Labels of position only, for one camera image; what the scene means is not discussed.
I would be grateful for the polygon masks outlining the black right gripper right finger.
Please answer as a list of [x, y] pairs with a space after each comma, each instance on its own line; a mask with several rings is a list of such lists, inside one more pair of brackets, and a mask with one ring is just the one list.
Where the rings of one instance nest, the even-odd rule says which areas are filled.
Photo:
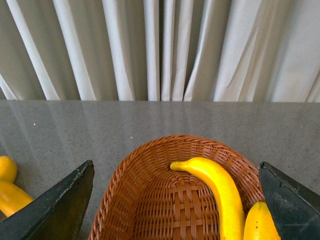
[[266, 161], [258, 178], [280, 238], [318, 240], [320, 196]]

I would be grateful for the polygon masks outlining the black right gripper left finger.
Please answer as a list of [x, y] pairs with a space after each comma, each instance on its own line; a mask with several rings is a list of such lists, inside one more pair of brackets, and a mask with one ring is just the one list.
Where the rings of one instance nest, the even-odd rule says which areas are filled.
[[2, 240], [75, 240], [91, 198], [92, 160], [78, 166], [30, 204], [2, 221]]

